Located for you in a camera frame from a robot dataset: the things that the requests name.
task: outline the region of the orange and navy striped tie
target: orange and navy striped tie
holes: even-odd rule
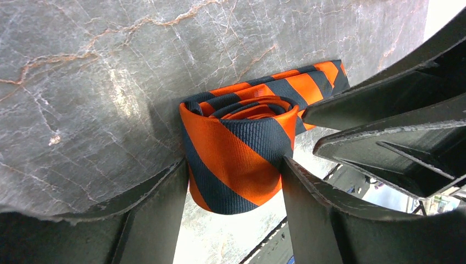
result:
[[[312,103],[349,88],[340,60],[203,92],[180,104],[190,192],[202,208],[250,211],[281,189],[280,164],[313,125]]]

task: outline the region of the folded necktie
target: folded necktie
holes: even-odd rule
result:
[[[270,200],[295,136],[314,128],[301,119],[305,108],[349,86],[343,64],[333,60],[185,99],[180,114],[194,201],[232,215]]]

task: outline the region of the gray marble surface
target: gray marble surface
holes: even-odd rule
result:
[[[336,58],[354,85],[422,42],[427,3],[1,0],[0,204],[82,212],[156,175],[188,95]]]

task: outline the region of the necktie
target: necktie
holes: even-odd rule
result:
[[[295,136],[314,128],[301,115],[349,88],[340,60],[203,92],[180,104],[190,192],[223,215],[250,211],[281,189],[280,164]]]

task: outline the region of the rolled necktie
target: rolled necktie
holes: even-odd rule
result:
[[[301,119],[306,107],[349,86],[343,64],[332,60],[185,99],[180,114],[194,201],[233,215],[270,200],[295,136],[314,128]]]

